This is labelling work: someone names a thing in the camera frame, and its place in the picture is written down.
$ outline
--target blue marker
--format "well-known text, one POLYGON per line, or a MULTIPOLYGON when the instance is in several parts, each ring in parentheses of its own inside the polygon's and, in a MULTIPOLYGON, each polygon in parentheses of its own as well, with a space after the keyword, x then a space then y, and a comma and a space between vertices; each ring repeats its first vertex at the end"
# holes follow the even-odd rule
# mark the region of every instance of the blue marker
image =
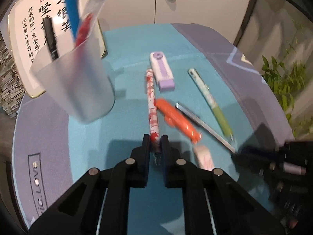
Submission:
POLYGON ((69 21, 71 22, 72 33, 74 39, 76 39, 77 29, 79 25, 78 0, 65 0, 65 2, 69 21))

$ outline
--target black pen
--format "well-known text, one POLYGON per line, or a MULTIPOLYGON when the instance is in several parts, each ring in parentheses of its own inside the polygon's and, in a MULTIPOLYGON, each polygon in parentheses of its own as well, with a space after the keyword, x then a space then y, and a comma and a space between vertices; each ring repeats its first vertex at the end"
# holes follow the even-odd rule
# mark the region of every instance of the black pen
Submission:
POLYGON ((43 29, 46 33, 46 40, 47 40, 47 44, 49 47, 49 51, 51 54, 51 58, 54 61, 55 59, 57 59, 58 56, 58 51, 57 51, 57 41, 55 39, 55 35, 54 35, 54 30, 53 30, 53 25, 52 25, 52 18, 49 16, 46 16, 43 19, 43 29))

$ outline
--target stack of paper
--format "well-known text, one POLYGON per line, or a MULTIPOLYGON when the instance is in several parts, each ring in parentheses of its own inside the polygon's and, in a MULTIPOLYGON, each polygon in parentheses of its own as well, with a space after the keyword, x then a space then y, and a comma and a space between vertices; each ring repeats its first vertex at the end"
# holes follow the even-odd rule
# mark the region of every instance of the stack of paper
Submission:
POLYGON ((0 105, 11 118, 17 115, 24 93, 14 60, 0 33, 0 105))

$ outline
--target green pen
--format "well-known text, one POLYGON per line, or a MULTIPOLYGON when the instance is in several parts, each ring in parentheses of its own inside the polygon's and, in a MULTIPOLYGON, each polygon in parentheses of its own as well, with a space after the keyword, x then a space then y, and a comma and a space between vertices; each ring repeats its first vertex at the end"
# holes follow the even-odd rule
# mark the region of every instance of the green pen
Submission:
POLYGON ((225 137, 228 138, 229 140, 233 141, 234 137, 233 137, 232 129, 230 128, 228 121, 226 120, 221 108, 218 106, 217 102, 215 101, 212 94, 210 93, 209 86, 203 82, 200 75, 198 74, 198 72, 194 68, 189 69, 188 74, 191 76, 193 81, 196 83, 196 85, 199 88, 200 92, 202 93, 203 97, 205 98, 208 105, 210 106, 217 122, 219 123, 219 125, 223 131, 223 134, 225 135, 225 137))

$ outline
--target blue tablecloth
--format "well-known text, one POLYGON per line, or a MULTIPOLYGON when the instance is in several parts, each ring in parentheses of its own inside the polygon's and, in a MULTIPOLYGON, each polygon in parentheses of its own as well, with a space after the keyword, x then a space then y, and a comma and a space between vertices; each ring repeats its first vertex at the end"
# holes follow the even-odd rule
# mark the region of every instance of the blue tablecloth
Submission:
MULTIPOLYGON (((228 119, 237 149, 247 143, 273 147, 292 139, 284 113, 261 75, 216 31, 195 24, 156 24, 112 30, 104 37, 108 54, 103 64, 116 94, 107 116, 83 125, 68 117, 47 93, 36 99, 25 96, 22 101, 13 143, 13 176, 28 227, 89 168, 111 168, 141 145, 143 135, 149 133, 144 77, 153 51, 165 53, 176 84, 173 92, 157 90, 157 97, 185 104, 222 135, 187 73, 195 68, 228 119), (33 161, 39 172, 33 169, 33 161), (40 193, 34 190, 34 178, 40 180, 40 193), (44 206, 38 206, 39 198, 44 206)), ((194 162, 190 141, 167 126, 163 115, 158 117, 160 133, 194 162)), ((207 133, 202 135, 215 166, 241 181, 270 210, 262 179, 239 173, 230 153, 207 133)), ((164 187, 159 167, 151 165, 145 189, 131 189, 128 222, 128 234, 184 234, 181 190, 164 187)))

